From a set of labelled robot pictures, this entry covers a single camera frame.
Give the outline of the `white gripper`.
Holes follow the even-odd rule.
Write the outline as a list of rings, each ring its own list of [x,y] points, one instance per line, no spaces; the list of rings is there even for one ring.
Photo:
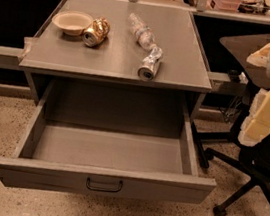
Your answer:
[[[240,126],[238,140],[244,146],[255,146],[270,135],[270,90],[260,89],[252,101],[249,115]]]

